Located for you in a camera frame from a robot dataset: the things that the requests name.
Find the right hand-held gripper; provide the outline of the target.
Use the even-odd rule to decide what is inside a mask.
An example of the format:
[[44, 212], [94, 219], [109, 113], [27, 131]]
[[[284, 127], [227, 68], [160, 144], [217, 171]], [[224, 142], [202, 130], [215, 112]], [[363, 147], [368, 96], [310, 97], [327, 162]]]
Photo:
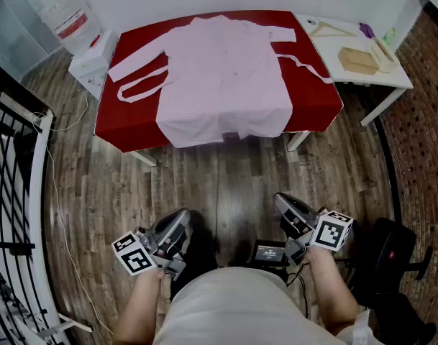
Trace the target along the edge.
[[318, 213], [303, 201], [276, 193], [273, 203], [281, 215], [280, 227], [288, 237], [285, 255], [297, 266], [310, 247], [338, 252], [347, 240], [354, 219], [337, 211]]

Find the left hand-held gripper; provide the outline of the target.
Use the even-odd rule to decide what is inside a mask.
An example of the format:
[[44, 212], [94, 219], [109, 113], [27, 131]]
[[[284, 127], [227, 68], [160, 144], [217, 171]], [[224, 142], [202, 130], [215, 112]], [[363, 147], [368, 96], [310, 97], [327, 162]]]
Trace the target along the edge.
[[190, 210], [179, 208], [160, 219], [151, 229], [140, 227], [128, 231], [111, 247], [131, 276], [160, 268], [177, 280], [186, 267], [181, 250], [190, 220]]

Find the pink robe garment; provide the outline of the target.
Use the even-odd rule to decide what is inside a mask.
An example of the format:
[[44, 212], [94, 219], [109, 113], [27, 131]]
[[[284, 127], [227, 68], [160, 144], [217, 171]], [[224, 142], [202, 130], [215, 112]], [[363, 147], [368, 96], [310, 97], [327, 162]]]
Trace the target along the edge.
[[[223, 13], [192, 18], [111, 64], [107, 78], [117, 82], [157, 54], [168, 57], [166, 66], [148, 75], [166, 73], [160, 85], [128, 95], [144, 81], [138, 78], [122, 85], [117, 98], [133, 104], [159, 93], [155, 121], [168, 144], [177, 148], [222, 142], [228, 134], [277, 137], [285, 132], [293, 105], [272, 45], [296, 42], [293, 29], [229, 19]], [[312, 65], [290, 59], [333, 84], [329, 74], [323, 77]]]

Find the person's right forearm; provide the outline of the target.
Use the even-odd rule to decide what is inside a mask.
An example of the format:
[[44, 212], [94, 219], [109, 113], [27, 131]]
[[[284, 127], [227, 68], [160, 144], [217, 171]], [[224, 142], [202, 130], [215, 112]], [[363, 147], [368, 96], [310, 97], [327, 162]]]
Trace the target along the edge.
[[333, 335], [352, 326], [359, 306], [345, 284], [336, 262], [327, 249], [313, 246], [306, 253], [322, 322]]

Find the person's left forearm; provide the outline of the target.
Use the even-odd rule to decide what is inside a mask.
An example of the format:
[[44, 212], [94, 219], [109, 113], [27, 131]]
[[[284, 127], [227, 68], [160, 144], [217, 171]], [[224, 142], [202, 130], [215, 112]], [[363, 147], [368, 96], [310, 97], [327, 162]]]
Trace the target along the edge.
[[137, 276], [119, 314], [112, 345], [152, 345], [155, 338], [160, 287], [165, 271], [152, 269]]

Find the person's black trousers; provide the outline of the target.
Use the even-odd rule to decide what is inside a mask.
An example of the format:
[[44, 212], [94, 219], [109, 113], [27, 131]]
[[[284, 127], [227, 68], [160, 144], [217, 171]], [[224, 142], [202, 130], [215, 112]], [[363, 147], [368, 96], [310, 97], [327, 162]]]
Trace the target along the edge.
[[190, 241], [183, 256], [186, 267], [177, 280], [172, 281], [170, 284], [170, 300], [173, 300], [188, 283], [218, 268], [216, 261], [217, 241], [211, 230], [206, 226], [204, 217], [200, 212], [191, 210], [190, 225]]

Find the black device with screen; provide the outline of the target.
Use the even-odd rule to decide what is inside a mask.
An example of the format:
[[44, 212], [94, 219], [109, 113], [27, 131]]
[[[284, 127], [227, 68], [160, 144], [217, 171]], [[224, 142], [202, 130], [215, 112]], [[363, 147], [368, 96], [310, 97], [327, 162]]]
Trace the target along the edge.
[[286, 244], [281, 241], [258, 239], [254, 245], [251, 261], [259, 265], [282, 267], [287, 262], [285, 247]]

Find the black office chair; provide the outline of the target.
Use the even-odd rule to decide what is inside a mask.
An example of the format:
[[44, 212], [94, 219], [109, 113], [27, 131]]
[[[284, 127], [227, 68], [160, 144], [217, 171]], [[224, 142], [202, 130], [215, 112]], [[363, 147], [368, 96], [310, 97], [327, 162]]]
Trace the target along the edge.
[[385, 345], [428, 345], [437, 327], [423, 322], [410, 300], [400, 292], [401, 279], [416, 272], [424, 278], [433, 247], [426, 249], [420, 262], [411, 262], [416, 234], [395, 221], [379, 218], [354, 261], [349, 288], [357, 302], [371, 309], [376, 318], [380, 341]]

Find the red covered table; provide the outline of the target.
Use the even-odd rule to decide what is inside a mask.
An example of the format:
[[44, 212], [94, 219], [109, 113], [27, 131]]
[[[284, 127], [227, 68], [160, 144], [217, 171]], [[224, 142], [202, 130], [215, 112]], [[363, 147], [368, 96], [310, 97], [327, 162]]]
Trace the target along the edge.
[[[326, 65], [297, 18], [289, 11], [271, 10], [225, 11], [223, 16], [229, 19], [247, 20], [259, 25], [293, 29], [296, 42], [275, 42], [272, 45], [274, 51], [280, 55], [282, 77], [293, 105], [293, 114], [285, 131], [290, 133], [326, 131], [342, 110], [343, 103], [335, 85], [323, 83], [305, 67], [297, 67], [290, 59], [291, 56], [295, 56], [303, 64], [312, 65], [321, 76], [328, 75]], [[123, 33], [117, 43], [111, 64], [120, 63], [160, 35], [175, 27], [187, 25], [192, 19], [191, 16], [170, 19]], [[144, 81], [128, 90], [128, 95], [135, 95], [160, 85], [165, 80], [166, 73], [160, 73], [152, 78], [148, 75], [167, 64], [168, 57], [160, 53], [120, 81], [106, 79], [96, 120], [95, 133], [98, 137], [124, 153], [165, 146], [169, 143], [155, 121], [159, 93], [135, 103], [125, 103], [117, 98], [117, 92], [122, 85], [138, 78], [144, 78]]]

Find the person's white shirt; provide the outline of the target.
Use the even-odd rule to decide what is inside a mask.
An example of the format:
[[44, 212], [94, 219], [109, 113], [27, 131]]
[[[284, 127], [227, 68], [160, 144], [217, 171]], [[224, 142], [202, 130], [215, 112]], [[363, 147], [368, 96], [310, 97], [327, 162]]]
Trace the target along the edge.
[[153, 345], [383, 345], [358, 323], [333, 335], [305, 318], [278, 276], [228, 267], [174, 297]]

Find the black and white stair railing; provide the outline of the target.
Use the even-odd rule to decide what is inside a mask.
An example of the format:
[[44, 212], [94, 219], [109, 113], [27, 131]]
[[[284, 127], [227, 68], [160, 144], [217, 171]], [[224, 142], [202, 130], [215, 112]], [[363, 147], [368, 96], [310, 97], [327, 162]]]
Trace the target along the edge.
[[62, 314], [45, 248], [55, 115], [0, 66], [0, 345], [71, 345], [88, 326]]

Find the white side table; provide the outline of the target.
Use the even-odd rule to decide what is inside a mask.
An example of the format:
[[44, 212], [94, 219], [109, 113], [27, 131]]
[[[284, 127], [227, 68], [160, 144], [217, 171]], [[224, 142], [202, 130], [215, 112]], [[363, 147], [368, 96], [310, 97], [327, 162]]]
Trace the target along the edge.
[[[357, 35], [356, 37], [310, 37], [317, 52], [324, 61], [324, 64], [326, 65], [333, 81], [353, 83], [363, 86], [386, 86], [393, 89], [384, 100], [382, 100], [365, 118], [361, 120], [360, 124], [363, 127], [367, 126], [372, 120], [382, 114], [407, 90], [411, 90], [414, 87], [399, 60], [398, 67], [390, 73], [383, 73], [379, 70], [375, 75], [364, 75], [344, 70], [338, 59], [338, 53], [342, 47], [362, 50], [371, 54], [371, 39], [367, 38], [360, 31], [360, 26], [358, 23], [354, 24], [350, 22], [302, 14], [297, 14], [296, 18], [299, 24], [306, 31], [307, 35], [309, 35], [309, 33], [317, 27], [319, 21], [327, 22], [335, 27], [345, 29]], [[316, 25], [309, 24], [307, 19], [313, 19], [316, 22]]]

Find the wooden box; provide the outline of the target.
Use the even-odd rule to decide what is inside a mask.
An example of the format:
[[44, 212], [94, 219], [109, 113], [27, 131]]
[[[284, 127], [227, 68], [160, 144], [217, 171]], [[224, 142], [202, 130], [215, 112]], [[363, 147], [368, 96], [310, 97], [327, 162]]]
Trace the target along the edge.
[[364, 75], [375, 75], [379, 71], [374, 57], [366, 51], [342, 47], [338, 59], [345, 71]]

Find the white cabinet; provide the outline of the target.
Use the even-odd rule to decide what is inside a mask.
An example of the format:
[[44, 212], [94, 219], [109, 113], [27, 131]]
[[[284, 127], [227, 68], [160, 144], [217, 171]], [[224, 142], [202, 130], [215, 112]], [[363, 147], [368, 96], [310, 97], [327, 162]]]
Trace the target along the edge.
[[69, 73], [97, 100], [101, 97], [106, 73], [119, 36], [105, 31], [87, 51], [74, 55]]

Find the light wooden rack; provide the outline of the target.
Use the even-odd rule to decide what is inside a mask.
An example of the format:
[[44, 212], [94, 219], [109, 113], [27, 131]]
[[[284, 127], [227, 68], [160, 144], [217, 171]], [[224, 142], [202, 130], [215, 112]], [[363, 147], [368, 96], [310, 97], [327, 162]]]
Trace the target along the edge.
[[377, 37], [371, 39], [370, 51], [378, 64], [380, 72], [390, 73], [398, 67], [399, 61], [394, 52]]

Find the wooden clothes hanger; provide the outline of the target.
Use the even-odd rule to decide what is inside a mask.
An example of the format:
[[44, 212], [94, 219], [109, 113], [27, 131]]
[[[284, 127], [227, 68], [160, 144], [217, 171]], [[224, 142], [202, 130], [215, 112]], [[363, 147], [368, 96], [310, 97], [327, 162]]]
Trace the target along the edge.
[[357, 35], [345, 29], [335, 27], [327, 22], [319, 21], [315, 29], [309, 33], [310, 37], [356, 37]]

